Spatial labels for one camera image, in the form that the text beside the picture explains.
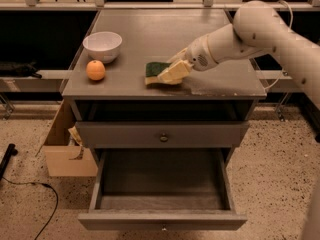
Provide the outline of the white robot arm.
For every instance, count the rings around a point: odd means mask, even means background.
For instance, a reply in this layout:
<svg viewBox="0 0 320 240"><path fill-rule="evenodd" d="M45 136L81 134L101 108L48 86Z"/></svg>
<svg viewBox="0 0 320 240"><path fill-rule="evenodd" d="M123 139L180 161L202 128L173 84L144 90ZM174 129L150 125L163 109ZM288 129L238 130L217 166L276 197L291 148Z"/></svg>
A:
<svg viewBox="0 0 320 240"><path fill-rule="evenodd" d="M270 6L253 1L238 9L237 36L271 54L314 102L319 101L319 46L293 32ZM248 222L236 232L174 233L183 240L319 240L320 146L311 128L254 123L228 173Z"/></svg>

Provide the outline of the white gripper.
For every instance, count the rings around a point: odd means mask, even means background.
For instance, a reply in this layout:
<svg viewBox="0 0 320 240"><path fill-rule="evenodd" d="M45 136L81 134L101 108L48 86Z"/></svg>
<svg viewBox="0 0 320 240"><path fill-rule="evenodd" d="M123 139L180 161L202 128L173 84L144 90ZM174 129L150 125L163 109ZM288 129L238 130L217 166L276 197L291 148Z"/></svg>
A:
<svg viewBox="0 0 320 240"><path fill-rule="evenodd" d="M212 56L209 37L210 35L206 34L197 38L187 49L184 48L172 56L168 63L173 64L164 69L157 79L164 84L179 83L190 74L192 67L196 71L206 71L216 67L218 62Z"/></svg>

